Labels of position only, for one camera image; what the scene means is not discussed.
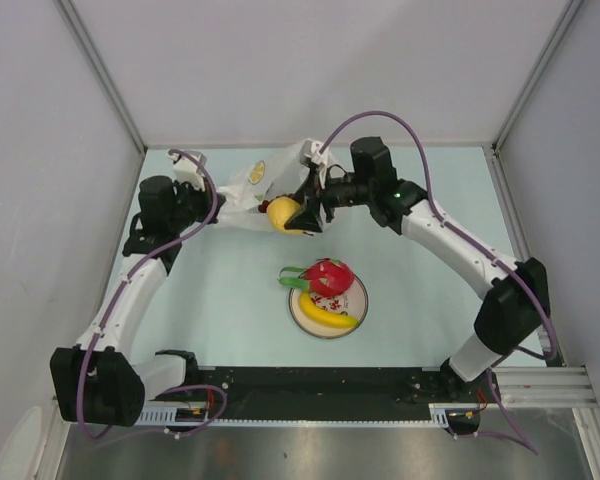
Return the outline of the yellow fake lemon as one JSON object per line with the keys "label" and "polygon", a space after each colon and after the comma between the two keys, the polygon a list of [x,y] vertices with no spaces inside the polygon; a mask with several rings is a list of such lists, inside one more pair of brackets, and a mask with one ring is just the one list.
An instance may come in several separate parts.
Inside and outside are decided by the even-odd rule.
{"label": "yellow fake lemon", "polygon": [[266,209],[268,220],[275,231],[282,234],[301,235],[302,230],[287,229],[285,224],[301,209],[292,198],[281,196],[272,200]]}

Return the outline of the white plastic bag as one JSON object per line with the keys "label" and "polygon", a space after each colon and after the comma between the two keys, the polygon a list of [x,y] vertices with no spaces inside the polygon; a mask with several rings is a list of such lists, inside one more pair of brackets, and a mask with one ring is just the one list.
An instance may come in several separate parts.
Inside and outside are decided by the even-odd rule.
{"label": "white plastic bag", "polygon": [[272,233],[274,228],[266,213],[260,213],[257,207],[263,199],[272,201],[299,189],[310,172],[300,159],[305,140],[277,150],[234,174],[228,185],[218,187],[217,192],[226,197],[226,202],[217,226]]}

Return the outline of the red fake dragon fruit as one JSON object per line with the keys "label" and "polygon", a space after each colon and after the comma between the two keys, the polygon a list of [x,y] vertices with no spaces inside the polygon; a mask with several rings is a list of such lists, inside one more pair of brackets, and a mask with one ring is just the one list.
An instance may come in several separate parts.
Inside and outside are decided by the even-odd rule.
{"label": "red fake dragon fruit", "polygon": [[323,258],[309,267],[284,267],[280,271],[280,285],[315,293],[322,297],[344,294],[354,283],[355,275],[341,260]]}

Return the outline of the round printed plate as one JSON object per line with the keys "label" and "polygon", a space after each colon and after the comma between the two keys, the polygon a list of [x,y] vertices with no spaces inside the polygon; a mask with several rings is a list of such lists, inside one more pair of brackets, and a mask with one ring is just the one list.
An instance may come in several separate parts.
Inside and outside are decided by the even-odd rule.
{"label": "round printed plate", "polygon": [[362,325],[368,310],[367,290],[359,279],[354,281],[344,293],[334,297],[324,297],[311,292],[309,297],[313,307],[308,311],[302,308],[301,291],[291,289],[288,308],[294,323],[305,333],[320,339],[342,338]]}

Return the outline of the yellow fake banana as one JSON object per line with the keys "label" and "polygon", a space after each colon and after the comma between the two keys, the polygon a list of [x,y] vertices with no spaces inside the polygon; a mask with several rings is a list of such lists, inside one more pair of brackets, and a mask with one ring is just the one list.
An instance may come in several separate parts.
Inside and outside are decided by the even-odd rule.
{"label": "yellow fake banana", "polygon": [[349,315],[336,314],[317,306],[308,292],[302,292],[298,298],[301,311],[311,320],[330,327],[339,329],[350,329],[358,325],[358,320]]}

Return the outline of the dark red fake fruit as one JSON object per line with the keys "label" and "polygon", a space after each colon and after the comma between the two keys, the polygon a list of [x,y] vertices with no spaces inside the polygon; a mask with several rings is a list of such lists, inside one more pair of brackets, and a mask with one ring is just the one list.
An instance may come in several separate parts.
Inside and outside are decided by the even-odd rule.
{"label": "dark red fake fruit", "polygon": [[[290,198],[290,199],[293,199],[293,195],[292,194],[284,194],[283,196],[287,197],[287,198]],[[282,198],[283,196],[282,195],[278,195],[278,196],[274,197],[274,199]],[[263,199],[261,201],[261,203],[258,205],[257,210],[260,213],[265,213],[267,211],[268,206],[269,206],[270,203],[271,203],[271,200]]]}

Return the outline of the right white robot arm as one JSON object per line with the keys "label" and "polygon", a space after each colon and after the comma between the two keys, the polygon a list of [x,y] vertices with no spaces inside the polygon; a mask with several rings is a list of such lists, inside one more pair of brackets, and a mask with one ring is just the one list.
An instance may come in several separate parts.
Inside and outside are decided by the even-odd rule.
{"label": "right white robot arm", "polygon": [[320,233],[336,209],[364,205],[379,226],[420,244],[455,271],[482,301],[473,333],[442,365],[443,393],[464,401],[476,391],[485,370],[537,328],[548,327],[546,268],[535,258],[504,255],[455,224],[428,189],[398,177],[380,138],[360,138],[350,153],[352,171],[332,177],[326,147],[314,140],[301,144],[299,162],[308,173],[293,196],[301,208],[286,225]]}

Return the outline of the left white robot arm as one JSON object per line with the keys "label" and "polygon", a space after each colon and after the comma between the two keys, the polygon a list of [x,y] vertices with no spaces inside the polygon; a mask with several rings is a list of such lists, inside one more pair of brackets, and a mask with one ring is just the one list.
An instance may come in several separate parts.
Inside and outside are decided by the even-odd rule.
{"label": "left white robot arm", "polygon": [[140,183],[138,202],[112,292],[75,345],[57,348],[50,359],[55,397],[69,422],[130,427],[146,402],[172,393],[187,400],[201,387],[192,352],[161,350],[141,364],[129,357],[183,240],[215,222],[224,198],[210,183],[197,189],[159,175]]}

